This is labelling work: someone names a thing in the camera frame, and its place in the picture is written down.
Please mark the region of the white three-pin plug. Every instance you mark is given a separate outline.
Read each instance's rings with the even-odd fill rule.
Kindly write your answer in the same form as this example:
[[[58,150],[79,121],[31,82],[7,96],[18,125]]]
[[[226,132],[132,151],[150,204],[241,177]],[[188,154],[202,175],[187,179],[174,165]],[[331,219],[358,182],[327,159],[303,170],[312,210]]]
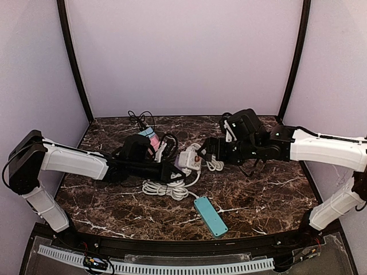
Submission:
[[[201,148],[201,145],[198,143],[193,143],[188,146],[185,150],[189,155],[197,155],[198,150]]]

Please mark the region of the white cube socket adapter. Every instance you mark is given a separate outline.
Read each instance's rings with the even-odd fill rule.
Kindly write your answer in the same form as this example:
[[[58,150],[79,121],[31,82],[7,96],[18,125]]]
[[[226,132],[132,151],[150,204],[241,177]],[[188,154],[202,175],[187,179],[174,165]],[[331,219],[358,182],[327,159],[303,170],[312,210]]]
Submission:
[[[179,155],[178,166],[180,168],[199,171],[201,169],[201,158],[195,151],[183,151]]]

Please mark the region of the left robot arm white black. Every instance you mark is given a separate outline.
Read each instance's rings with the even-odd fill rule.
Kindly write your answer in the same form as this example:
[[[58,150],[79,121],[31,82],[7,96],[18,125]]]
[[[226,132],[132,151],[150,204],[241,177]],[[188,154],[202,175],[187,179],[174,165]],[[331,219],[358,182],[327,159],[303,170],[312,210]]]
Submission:
[[[106,183],[122,183],[136,176],[158,183],[184,180],[186,174],[168,160],[155,162],[148,137],[128,136],[110,154],[90,152],[55,143],[32,130],[10,153],[2,170],[2,181],[25,199],[55,233],[72,228],[72,221],[39,180],[40,171],[58,171],[86,176]]]

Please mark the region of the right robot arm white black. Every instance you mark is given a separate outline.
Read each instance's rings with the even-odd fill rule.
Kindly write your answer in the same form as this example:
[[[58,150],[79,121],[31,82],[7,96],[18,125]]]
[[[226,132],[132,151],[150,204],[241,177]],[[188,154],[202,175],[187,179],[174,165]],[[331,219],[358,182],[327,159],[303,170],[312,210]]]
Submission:
[[[353,170],[352,177],[330,198],[309,210],[300,229],[322,231],[358,205],[366,205],[366,139],[313,133],[303,127],[278,125],[207,138],[198,149],[207,161],[242,165],[246,160],[316,162]]]

